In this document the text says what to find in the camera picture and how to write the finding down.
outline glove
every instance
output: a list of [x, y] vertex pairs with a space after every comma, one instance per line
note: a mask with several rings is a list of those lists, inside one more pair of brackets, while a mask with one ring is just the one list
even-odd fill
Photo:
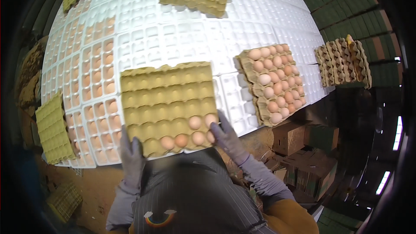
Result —
[[120, 144], [124, 182], [128, 187], [140, 190], [141, 174], [146, 164], [143, 146], [137, 137], [133, 137], [133, 141], [130, 142], [125, 125], [122, 125]]
[[215, 122], [211, 123], [211, 132], [216, 139], [216, 143], [237, 166], [240, 166], [247, 160], [250, 154], [242, 148], [240, 139], [221, 110], [218, 110], [218, 118], [220, 119], [221, 127]]

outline gray glove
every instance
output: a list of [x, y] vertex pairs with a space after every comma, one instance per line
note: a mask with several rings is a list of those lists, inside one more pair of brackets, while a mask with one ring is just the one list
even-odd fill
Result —
[[141, 174], [146, 164], [143, 146], [137, 137], [133, 137], [133, 141], [130, 142], [125, 125], [122, 125], [120, 144], [124, 182], [127, 187], [140, 190]]
[[217, 145], [228, 154], [237, 166], [240, 166], [250, 154], [242, 148], [240, 139], [221, 110], [218, 110], [218, 117], [221, 127], [219, 124], [212, 122], [211, 132], [214, 134]]

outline dirt floor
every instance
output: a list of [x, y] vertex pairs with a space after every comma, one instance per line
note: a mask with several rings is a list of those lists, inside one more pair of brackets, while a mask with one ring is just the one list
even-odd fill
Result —
[[[287, 122], [311, 120], [318, 124], [334, 125], [333, 119], [335, 117], [335, 95], [332, 93], [319, 102], [299, 110], [287, 119]], [[244, 148], [253, 154], [256, 159], [261, 159], [263, 154], [270, 150], [273, 145], [273, 133], [269, 127], [262, 127], [255, 132], [242, 136], [240, 139]], [[241, 178], [241, 171], [222, 150], [219, 150], [219, 152], [230, 174]], [[37, 164], [41, 175], [48, 176], [49, 181], [56, 185], [73, 181], [80, 190], [83, 202], [75, 212], [76, 223], [95, 233], [106, 233], [105, 223], [115, 197], [114, 188], [123, 177], [121, 165], [85, 169], [83, 170], [83, 176], [79, 177], [70, 168], [46, 165], [40, 156], [37, 156]]]

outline gray sleeve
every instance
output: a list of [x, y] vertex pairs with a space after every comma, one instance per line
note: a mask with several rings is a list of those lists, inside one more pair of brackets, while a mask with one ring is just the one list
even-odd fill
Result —
[[262, 199], [263, 203], [271, 205], [284, 199], [294, 199], [292, 192], [282, 180], [277, 178], [262, 162], [254, 159], [252, 155], [240, 165], [244, 178], [251, 183], [251, 187]]
[[105, 228], [107, 231], [126, 229], [133, 222], [132, 204], [139, 195], [139, 190], [128, 187], [124, 180], [116, 187], [116, 197], [108, 212]]

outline white plastic egg tray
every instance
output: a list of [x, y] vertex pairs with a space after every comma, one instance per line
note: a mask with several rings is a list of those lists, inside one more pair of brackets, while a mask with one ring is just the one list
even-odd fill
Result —
[[[66, 114], [81, 114], [82, 122], [69, 128], [75, 132], [78, 158], [58, 166], [93, 168], [121, 162], [124, 117], [118, 74], [123, 70], [211, 61], [217, 107], [241, 136], [259, 125], [234, 56], [246, 49], [288, 44], [310, 104], [329, 94], [317, 83], [315, 65], [308, 66], [316, 63], [313, 50], [323, 43], [303, 0], [227, 0], [222, 18], [161, 5], [159, 0], [80, 0], [68, 14], [61, 6], [45, 52], [42, 103], [62, 89]], [[117, 111], [107, 105], [113, 101]], [[98, 109], [101, 104], [104, 113]]]

